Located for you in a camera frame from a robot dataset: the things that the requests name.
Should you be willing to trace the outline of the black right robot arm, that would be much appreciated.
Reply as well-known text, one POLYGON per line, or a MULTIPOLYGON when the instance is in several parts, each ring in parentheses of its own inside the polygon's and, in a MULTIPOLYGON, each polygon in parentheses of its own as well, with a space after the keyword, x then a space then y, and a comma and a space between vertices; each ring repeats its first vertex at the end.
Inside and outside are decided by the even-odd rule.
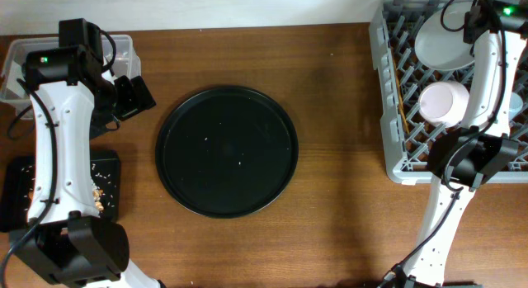
POLYGON ((460 126, 436 141, 427 168, 430 199, 417 246, 384 276, 383 287, 440 287, 461 217, 477 189, 513 160, 508 108, 527 43, 527 0, 476 0, 464 17, 474 50, 469 106, 460 126))

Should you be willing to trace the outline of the light blue cup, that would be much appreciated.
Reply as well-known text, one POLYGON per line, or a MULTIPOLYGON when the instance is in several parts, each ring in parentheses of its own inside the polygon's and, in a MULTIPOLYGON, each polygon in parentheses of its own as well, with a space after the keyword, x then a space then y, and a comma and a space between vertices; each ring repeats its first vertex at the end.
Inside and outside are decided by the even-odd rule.
POLYGON ((509 121, 512 121, 522 110, 524 101, 517 93, 511 94, 510 105, 509 105, 509 121))

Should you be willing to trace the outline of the rice and food scraps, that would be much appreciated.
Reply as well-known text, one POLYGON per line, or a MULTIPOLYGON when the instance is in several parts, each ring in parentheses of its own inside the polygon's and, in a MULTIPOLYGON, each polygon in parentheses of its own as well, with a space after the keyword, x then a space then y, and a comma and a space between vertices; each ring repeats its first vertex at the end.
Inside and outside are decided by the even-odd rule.
MULTIPOLYGON (((103 189, 103 185, 109 185, 110 189, 115 189, 116 187, 111 183, 111 174, 100 172, 99 169, 102 168, 102 165, 96 163, 91 164, 92 170, 92 194, 95 201, 95 206, 99 211, 99 214, 102 215, 107 208, 112 208, 112 205, 109 201, 104 201, 103 198, 106 196, 106 193, 103 189)), ((33 193, 34 193, 34 183, 35 183, 35 167, 33 165, 27 165, 21 169, 21 187, 27 189, 27 193, 24 195, 23 199, 32 202, 33 193)))

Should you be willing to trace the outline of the white round plate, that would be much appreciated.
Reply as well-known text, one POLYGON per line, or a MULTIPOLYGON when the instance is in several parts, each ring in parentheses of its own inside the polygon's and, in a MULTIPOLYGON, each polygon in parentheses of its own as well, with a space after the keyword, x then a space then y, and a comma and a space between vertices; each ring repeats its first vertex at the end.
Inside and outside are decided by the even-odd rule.
POLYGON ((473 64, 472 45, 463 42, 463 31, 447 31, 441 25, 441 12, 430 16, 417 33, 414 50, 418 60, 437 71, 451 71, 473 64))

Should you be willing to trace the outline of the small white bowl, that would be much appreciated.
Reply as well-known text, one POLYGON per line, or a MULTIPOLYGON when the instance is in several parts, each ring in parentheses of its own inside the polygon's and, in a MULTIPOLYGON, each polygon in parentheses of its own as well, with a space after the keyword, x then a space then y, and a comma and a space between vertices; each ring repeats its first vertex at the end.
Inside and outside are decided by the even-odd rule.
POLYGON ((458 82, 436 82, 428 85, 418 99, 419 113, 428 123, 446 128, 458 125, 469 104, 469 91, 458 82))

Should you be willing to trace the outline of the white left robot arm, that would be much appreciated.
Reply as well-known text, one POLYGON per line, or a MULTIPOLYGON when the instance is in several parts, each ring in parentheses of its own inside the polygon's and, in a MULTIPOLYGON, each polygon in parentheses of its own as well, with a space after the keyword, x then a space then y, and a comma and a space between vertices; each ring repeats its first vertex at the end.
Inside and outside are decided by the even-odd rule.
POLYGON ((141 77, 114 77, 102 44, 110 39, 82 18, 59 23, 59 45, 26 56, 19 84, 36 128, 35 182, 27 226, 9 234, 18 257, 51 285, 159 287, 130 260, 125 229, 100 215, 90 141, 152 108, 141 77))

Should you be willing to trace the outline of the wooden chopstick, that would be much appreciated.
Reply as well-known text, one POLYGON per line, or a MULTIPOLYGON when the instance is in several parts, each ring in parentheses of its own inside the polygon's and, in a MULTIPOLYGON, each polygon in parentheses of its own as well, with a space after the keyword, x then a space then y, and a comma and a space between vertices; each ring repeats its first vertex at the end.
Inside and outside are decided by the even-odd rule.
POLYGON ((400 85, 400 81, 398 78, 398 73, 396 71, 395 71, 394 76, 395 76, 395 83, 396 83, 396 89, 397 89, 397 95, 398 95, 398 109, 399 109, 399 114, 401 115, 402 122, 403 122, 403 131, 405 132, 406 135, 408 135, 410 130, 408 127, 407 118, 405 116, 405 112, 403 108, 403 97, 401 93, 401 85, 400 85))
POLYGON ((392 61, 393 61, 393 70, 394 70, 394 74, 395 74, 395 71, 398 72, 398 68, 397 68, 397 63, 396 63, 396 59, 395 59, 395 56, 394 56, 394 51, 393 51, 392 48, 390 49, 390 53, 391 53, 391 58, 392 58, 392 61))

